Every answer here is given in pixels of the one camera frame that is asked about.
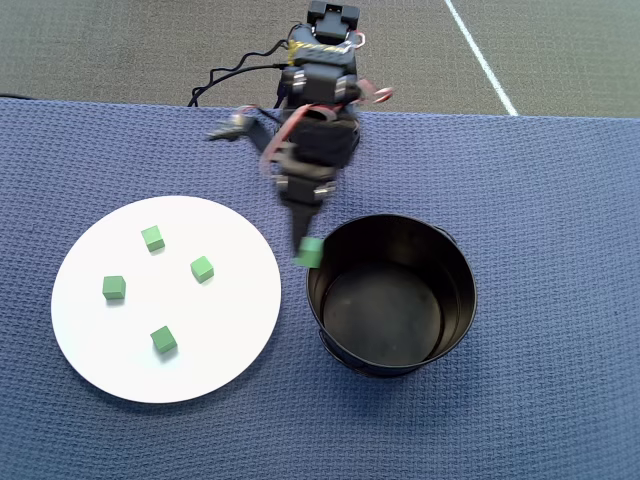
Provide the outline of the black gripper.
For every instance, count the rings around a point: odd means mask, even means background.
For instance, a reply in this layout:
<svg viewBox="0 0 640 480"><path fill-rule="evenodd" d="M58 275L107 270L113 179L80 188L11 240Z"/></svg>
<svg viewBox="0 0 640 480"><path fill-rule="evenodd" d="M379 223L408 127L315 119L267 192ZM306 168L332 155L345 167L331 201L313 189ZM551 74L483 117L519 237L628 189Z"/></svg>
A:
<svg viewBox="0 0 640 480"><path fill-rule="evenodd" d="M337 169L327 167L319 170L281 170L272 175L280 203L290 210L294 250L300 248L313 218L336 190L337 174Z"/></svg>

